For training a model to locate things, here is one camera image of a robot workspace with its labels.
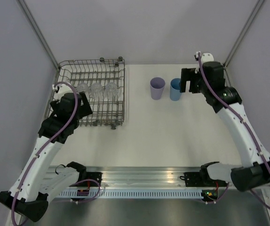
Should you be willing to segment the blue plastic cup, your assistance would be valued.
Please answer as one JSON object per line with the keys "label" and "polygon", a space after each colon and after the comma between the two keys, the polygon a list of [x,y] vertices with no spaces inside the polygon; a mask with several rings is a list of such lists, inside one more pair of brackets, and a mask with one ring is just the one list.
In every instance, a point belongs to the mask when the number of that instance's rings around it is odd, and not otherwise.
{"label": "blue plastic cup", "polygon": [[181,97],[180,92],[180,78],[174,78],[170,82],[170,94],[169,97],[172,101],[178,101]]}

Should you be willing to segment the lavender plastic cup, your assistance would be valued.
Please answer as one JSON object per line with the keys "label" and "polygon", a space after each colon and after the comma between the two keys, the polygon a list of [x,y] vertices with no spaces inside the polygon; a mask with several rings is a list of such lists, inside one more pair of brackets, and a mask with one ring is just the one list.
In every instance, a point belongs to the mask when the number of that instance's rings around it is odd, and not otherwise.
{"label": "lavender plastic cup", "polygon": [[161,77],[155,77],[152,78],[150,81],[150,91],[151,91],[151,98],[153,100],[159,100],[161,99],[164,87],[165,87],[165,81]]}

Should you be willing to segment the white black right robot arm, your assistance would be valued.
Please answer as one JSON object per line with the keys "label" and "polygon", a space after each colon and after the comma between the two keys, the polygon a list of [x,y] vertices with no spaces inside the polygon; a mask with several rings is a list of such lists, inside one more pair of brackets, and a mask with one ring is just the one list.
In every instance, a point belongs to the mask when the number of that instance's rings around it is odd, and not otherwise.
{"label": "white black right robot arm", "polygon": [[216,180],[231,182],[244,192],[270,183],[270,153],[261,145],[244,110],[242,99],[234,87],[225,85],[224,68],[216,61],[206,62],[196,72],[194,68],[181,70],[180,87],[185,92],[201,93],[206,102],[228,128],[240,155],[241,165],[218,161],[201,166],[199,180],[210,186]]}

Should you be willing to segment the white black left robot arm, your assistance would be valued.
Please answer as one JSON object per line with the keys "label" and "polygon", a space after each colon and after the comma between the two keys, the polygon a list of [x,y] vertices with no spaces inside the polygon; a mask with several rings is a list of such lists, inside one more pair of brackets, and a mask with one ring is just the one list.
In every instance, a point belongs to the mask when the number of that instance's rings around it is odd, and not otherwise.
{"label": "white black left robot arm", "polygon": [[42,183],[68,136],[74,133],[82,118],[93,113],[84,92],[66,93],[50,105],[53,111],[42,122],[35,148],[21,175],[8,191],[0,192],[0,203],[33,222],[43,217],[49,203],[64,189],[73,184],[83,186],[87,182],[86,167],[72,161],[63,172],[46,184]]}

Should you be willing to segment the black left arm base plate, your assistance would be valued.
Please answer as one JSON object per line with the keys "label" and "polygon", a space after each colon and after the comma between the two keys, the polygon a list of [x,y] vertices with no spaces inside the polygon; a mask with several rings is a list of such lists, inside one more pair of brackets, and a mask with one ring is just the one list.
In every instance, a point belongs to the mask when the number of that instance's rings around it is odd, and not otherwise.
{"label": "black left arm base plate", "polygon": [[90,186],[97,187],[96,182],[98,184],[101,184],[101,182],[103,180],[103,173],[102,172],[87,172],[85,179],[91,179],[91,181],[88,181]]}

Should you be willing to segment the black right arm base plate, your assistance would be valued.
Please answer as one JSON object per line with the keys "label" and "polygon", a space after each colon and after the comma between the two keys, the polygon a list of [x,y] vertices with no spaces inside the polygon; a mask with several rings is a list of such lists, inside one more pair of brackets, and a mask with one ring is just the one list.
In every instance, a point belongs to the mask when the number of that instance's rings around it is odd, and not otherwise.
{"label": "black right arm base plate", "polygon": [[185,182],[186,187],[226,187],[227,183],[222,180],[204,180],[199,172],[185,172],[180,180]]}

